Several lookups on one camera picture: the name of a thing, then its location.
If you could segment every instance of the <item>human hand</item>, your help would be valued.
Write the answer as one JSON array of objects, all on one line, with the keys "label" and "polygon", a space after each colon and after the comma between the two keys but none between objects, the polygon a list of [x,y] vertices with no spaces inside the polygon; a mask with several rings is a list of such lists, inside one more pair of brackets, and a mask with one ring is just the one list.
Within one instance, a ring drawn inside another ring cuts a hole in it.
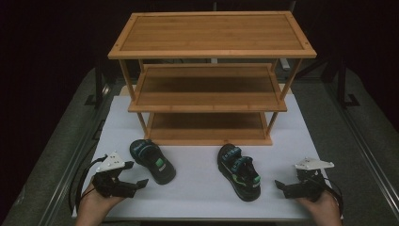
[{"label": "human hand", "polygon": [[79,204],[79,211],[75,223],[76,226],[98,226],[108,212],[125,199],[123,197],[106,198],[97,192],[91,182],[86,188],[83,196]]},{"label": "human hand", "polygon": [[343,225],[338,203],[329,192],[324,191],[316,202],[311,202],[306,198],[296,200],[311,212],[317,226]]}]

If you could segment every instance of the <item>dark background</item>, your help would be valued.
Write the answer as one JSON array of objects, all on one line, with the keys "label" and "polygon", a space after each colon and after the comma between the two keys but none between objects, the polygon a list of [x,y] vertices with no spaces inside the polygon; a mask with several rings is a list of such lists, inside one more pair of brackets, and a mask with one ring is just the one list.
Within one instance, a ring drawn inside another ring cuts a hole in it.
[{"label": "dark background", "polygon": [[[83,77],[99,67],[132,12],[212,10],[211,0],[0,0],[1,215],[7,215]],[[318,58],[334,51],[399,128],[398,1],[298,0]],[[218,0],[218,10],[283,10],[282,0]]]}]

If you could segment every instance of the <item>bottom shelf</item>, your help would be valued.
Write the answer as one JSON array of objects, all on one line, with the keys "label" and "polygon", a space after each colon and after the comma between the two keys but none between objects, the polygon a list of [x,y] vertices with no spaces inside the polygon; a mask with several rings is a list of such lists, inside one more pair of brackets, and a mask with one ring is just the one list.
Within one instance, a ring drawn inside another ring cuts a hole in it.
[{"label": "bottom shelf", "polygon": [[272,145],[264,112],[151,113],[150,138],[160,145]]}]

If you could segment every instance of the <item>wooden shelf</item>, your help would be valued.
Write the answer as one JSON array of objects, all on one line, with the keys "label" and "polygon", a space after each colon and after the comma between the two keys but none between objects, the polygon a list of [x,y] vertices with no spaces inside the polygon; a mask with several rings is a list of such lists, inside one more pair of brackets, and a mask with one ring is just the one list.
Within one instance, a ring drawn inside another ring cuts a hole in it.
[{"label": "wooden shelf", "polygon": [[[144,137],[160,145],[271,145],[270,131],[302,58],[316,53],[290,11],[133,13],[117,59]],[[294,58],[282,89],[267,63],[144,64],[167,58]],[[126,59],[138,59],[134,89]],[[142,112],[149,112],[144,121]],[[273,112],[267,123],[265,112]]]},{"label": "wooden shelf", "polygon": [[160,145],[272,145],[264,113],[151,113],[146,138]]},{"label": "wooden shelf", "polygon": [[287,111],[267,63],[147,64],[130,112]]},{"label": "wooden shelf", "polygon": [[133,13],[108,54],[145,58],[314,58],[290,11]]}]

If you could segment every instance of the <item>shoe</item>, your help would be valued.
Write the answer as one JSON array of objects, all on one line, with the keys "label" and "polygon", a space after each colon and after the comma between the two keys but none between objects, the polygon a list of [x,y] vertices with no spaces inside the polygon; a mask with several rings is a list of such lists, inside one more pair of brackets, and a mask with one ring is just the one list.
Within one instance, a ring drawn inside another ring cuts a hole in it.
[{"label": "shoe", "polygon": [[252,165],[252,158],[242,156],[240,148],[224,145],[217,155],[217,165],[241,200],[251,202],[261,196],[261,177]]},{"label": "shoe", "polygon": [[158,145],[150,139],[138,139],[130,145],[130,154],[137,164],[147,168],[158,185],[169,183],[176,175],[172,164]]}]

